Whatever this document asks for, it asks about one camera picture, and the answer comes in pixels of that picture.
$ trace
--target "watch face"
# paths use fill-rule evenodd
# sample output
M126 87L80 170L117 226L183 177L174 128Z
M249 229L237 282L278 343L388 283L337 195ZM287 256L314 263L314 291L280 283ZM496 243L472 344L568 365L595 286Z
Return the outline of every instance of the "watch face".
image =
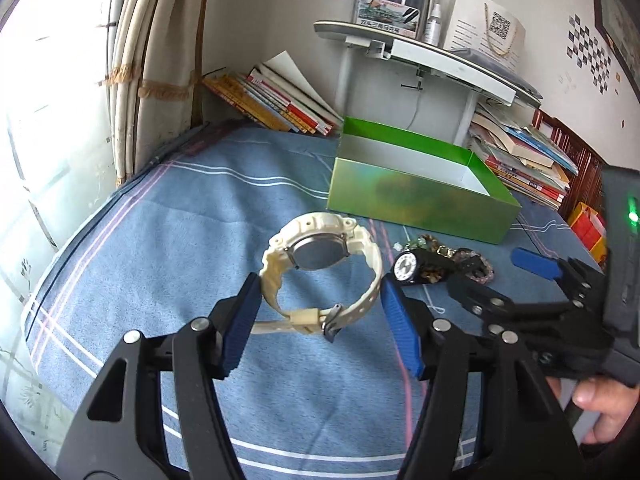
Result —
M340 235L316 234L302 238L287 251L292 263L299 269L325 269L349 256Z
M417 267L418 260L413 253L400 254L394 264L394 276L399 282L405 282L412 279Z

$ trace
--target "black and white checkered wall sticker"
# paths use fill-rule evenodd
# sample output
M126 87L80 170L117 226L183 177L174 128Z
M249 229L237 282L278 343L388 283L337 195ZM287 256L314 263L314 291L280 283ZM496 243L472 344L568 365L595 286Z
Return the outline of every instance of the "black and white checkered wall sticker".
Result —
M604 94L609 89L611 57L604 50L604 42L598 46L598 38L591 37L589 27L580 22L580 17L569 17L569 46L566 54L575 56L578 68L589 66L593 74L593 85Z

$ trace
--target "fingernail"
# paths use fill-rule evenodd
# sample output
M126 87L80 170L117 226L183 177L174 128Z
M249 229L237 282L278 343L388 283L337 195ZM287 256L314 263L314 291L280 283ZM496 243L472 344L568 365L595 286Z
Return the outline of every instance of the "fingernail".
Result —
M589 404L596 394L596 384L594 381L585 381L575 389L574 402L576 404Z

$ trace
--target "red and yellow bag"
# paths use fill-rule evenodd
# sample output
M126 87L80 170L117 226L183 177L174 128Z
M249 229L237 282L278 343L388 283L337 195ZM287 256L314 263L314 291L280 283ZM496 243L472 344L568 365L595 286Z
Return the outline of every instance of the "red and yellow bag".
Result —
M595 209L578 202L568 221L572 231L580 238L598 264L607 256L607 230L604 219Z

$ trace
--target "green box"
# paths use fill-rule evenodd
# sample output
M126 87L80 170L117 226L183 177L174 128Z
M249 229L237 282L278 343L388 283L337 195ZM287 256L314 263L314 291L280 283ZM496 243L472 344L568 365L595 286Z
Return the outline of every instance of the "green box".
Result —
M328 208L497 244L520 204L475 153L347 117Z

